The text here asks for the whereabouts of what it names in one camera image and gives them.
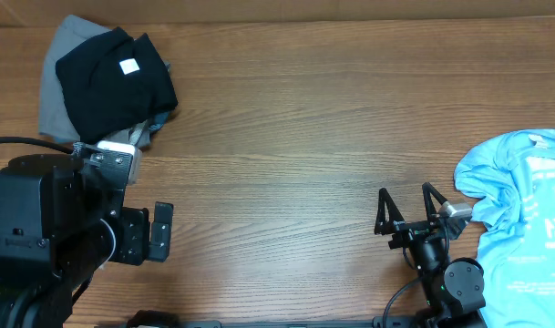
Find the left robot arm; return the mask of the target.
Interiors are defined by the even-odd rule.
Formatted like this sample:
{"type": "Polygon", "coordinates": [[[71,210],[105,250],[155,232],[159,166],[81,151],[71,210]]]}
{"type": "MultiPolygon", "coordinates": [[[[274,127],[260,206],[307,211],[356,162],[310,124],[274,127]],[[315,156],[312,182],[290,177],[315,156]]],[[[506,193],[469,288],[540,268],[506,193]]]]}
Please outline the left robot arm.
{"type": "Polygon", "coordinates": [[[123,205],[128,155],[39,154],[0,170],[0,327],[60,327],[108,261],[170,253],[173,207],[123,205]]]}

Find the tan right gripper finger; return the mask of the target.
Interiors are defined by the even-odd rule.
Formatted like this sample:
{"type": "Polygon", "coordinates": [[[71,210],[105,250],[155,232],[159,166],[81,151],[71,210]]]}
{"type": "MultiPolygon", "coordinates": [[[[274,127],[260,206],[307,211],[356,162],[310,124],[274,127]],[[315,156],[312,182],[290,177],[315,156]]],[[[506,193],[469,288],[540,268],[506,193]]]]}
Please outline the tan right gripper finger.
{"type": "Polygon", "coordinates": [[[427,220],[439,223],[447,218],[446,207],[450,205],[444,197],[430,182],[422,185],[423,199],[426,208],[427,220]]]}
{"type": "Polygon", "coordinates": [[[380,189],[374,233],[379,235],[394,234],[400,231],[400,226],[404,223],[404,217],[387,189],[380,189]]]}

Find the black t-shirt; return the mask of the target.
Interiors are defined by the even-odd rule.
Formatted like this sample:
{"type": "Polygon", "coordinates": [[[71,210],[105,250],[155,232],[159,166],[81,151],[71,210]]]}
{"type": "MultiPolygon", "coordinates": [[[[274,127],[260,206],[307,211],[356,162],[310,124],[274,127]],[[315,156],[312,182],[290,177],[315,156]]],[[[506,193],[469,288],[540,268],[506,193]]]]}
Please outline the black t-shirt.
{"type": "Polygon", "coordinates": [[[179,100],[149,35],[116,27],[57,60],[68,119],[85,143],[167,114],[179,100]]]}

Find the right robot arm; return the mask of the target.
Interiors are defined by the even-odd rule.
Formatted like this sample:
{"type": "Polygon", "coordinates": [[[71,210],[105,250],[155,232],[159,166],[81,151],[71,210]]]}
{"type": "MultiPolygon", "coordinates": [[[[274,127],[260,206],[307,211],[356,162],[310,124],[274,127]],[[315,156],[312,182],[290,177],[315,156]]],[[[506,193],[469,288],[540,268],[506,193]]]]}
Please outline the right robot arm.
{"type": "Polygon", "coordinates": [[[484,269],[474,259],[449,256],[451,242],[471,222],[472,207],[452,202],[430,183],[422,185],[426,218],[408,222],[387,189],[378,192],[374,233],[389,235],[388,247],[399,249],[416,278],[401,287],[387,302],[383,314],[375,317],[374,327],[484,327],[480,309],[484,269]],[[391,316],[392,305],[407,290],[420,285],[427,307],[411,316],[391,316]]]}

